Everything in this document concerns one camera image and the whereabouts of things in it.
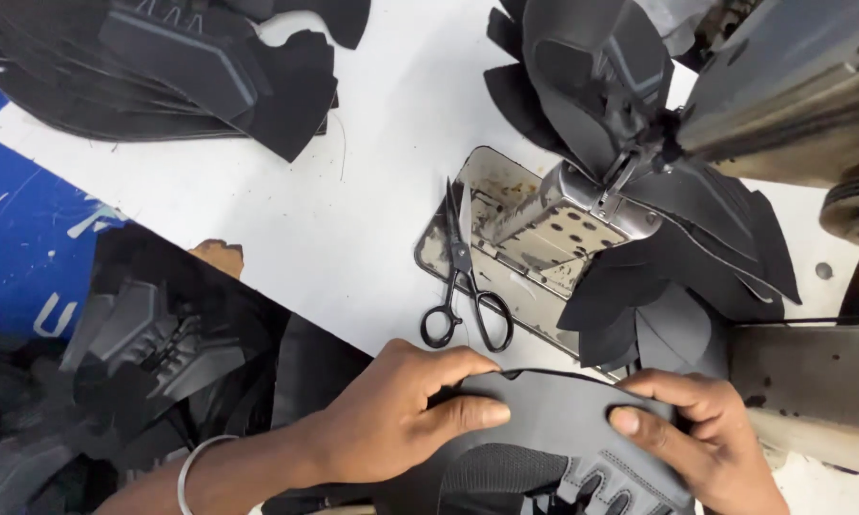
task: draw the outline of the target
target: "metal bracelet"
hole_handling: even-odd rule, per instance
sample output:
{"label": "metal bracelet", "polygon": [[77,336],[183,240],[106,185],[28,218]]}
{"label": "metal bracelet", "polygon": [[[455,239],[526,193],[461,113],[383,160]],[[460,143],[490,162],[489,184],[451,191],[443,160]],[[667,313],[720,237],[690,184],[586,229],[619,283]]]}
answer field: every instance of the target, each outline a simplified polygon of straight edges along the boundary
{"label": "metal bracelet", "polygon": [[179,508],[182,510],[182,515],[194,515],[191,509],[188,508],[188,501],[185,499],[185,480],[188,479],[188,469],[192,467],[192,463],[194,463],[195,459],[201,455],[201,452],[211,446],[211,444],[221,442],[223,440],[235,440],[237,438],[238,436],[232,434],[221,434],[220,436],[215,436],[198,445],[197,448],[188,455],[188,459],[186,459],[185,463],[182,465],[182,472],[179,473],[178,495]]}

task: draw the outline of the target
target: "white table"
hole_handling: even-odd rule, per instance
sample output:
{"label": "white table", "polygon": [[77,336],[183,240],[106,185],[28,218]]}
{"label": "white table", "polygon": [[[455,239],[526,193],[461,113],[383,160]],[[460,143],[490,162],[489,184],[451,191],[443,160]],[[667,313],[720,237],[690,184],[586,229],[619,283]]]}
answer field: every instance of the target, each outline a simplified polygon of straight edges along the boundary
{"label": "white table", "polygon": [[[241,280],[289,310],[375,355],[392,337],[420,342],[419,320],[444,285],[413,249],[477,146],[492,146],[539,174],[557,162],[504,120],[482,73],[510,58],[485,36],[494,0],[374,0],[357,51],[336,48],[341,108],[328,134],[287,164],[251,140],[107,144],[62,134],[14,105],[0,112],[0,142],[179,247],[217,238],[239,244]],[[264,29],[281,44],[294,29],[326,32],[291,15]],[[675,88],[677,101],[689,87]],[[859,249],[817,225],[822,190],[764,184],[779,215],[806,304],[788,316],[832,316]],[[814,266],[825,261],[835,277]],[[467,298],[453,343],[485,352]],[[506,368],[578,370],[521,328],[495,358]]]}

